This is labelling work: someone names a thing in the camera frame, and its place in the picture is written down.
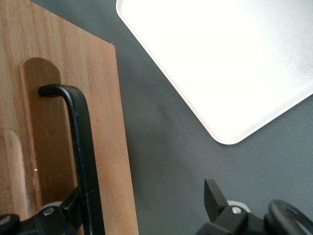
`metal screw head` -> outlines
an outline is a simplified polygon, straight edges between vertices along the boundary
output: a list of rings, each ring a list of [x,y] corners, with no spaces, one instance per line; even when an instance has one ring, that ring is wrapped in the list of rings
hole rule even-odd
[[[8,215],[7,217],[0,219],[0,225],[8,223],[10,222],[10,220],[11,220],[11,216]]]
[[[50,207],[50,208],[48,208],[47,210],[45,210],[45,211],[43,212],[43,215],[44,215],[44,216],[48,216],[48,215],[51,215],[53,212],[54,212],[54,208],[53,208],[53,207]]]
[[[232,207],[231,210],[234,214],[241,214],[242,210],[239,207]]]

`wooden board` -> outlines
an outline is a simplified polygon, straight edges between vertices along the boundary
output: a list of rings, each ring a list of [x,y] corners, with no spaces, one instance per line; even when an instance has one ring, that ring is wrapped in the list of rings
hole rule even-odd
[[[41,57],[86,97],[106,234],[138,234],[114,46],[27,0],[0,0],[0,35],[0,128],[22,145],[28,215],[39,189],[19,66]]]

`wooden panel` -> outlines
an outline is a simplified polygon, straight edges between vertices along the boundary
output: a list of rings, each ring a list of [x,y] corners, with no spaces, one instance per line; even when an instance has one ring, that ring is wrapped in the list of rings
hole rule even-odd
[[[0,214],[16,213],[28,218],[22,146],[11,130],[0,129]]]
[[[61,83],[59,70],[48,60],[31,58],[21,65],[21,80],[39,210],[65,200],[75,188],[71,151],[62,98],[38,95],[40,86]]]
[[[0,35],[0,99],[5,101],[0,128],[21,140],[29,214],[37,210],[38,184],[33,184],[19,65],[42,57],[59,69],[62,84],[86,96],[106,233],[138,234],[114,46],[26,0],[0,0]]]

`black clip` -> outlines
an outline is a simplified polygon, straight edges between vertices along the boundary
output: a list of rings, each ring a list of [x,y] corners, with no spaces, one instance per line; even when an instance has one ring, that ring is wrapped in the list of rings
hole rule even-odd
[[[197,235],[306,235],[313,234],[313,222],[282,200],[274,200],[264,219],[239,206],[230,206],[213,180],[204,182],[204,205],[211,223]]]

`black plastic part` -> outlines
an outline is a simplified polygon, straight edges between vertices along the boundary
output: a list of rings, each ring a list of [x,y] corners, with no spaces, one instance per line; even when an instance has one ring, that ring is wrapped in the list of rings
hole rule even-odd
[[[85,235],[103,235],[104,224],[89,111],[83,93],[60,84],[38,89],[40,96],[62,96],[68,108]]]
[[[256,217],[252,213],[248,213],[248,226],[244,229],[240,235],[269,235],[266,230],[264,220]]]
[[[231,235],[231,233],[218,225],[206,223],[196,235]]]
[[[37,215],[29,218],[28,220],[24,220],[19,224],[19,229],[13,233],[14,235],[37,235],[37,226],[35,217]]]
[[[42,209],[35,216],[35,223],[38,235],[76,235],[75,228],[67,222],[59,207]]]
[[[228,207],[227,200],[221,193],[214,180],[204,181],[204,206],[211,222]]]
[[[82,225],[82,213],[80,209],[80,200],[78,188],[74,189],[71,195],[59,206],[66,220],[75,230],[78,230]]]
[[[282,200],[274,200],[270,203],[265,221],[276,234],[306,235],[307,233],[298,223],[313,234],[313,222],[296,207]]]
[[[228,206],[225,208],[220,216],[216,218],[214,224],[226,229],[232,235],[236,235],[243,231],[247,227],[248,223],[248,213],[240,207],[241,210],[239,214],[232,211],[233,206]]]
[[[0,216],[0,235],[11,234],[19,228],[20,218],[16,214]]]

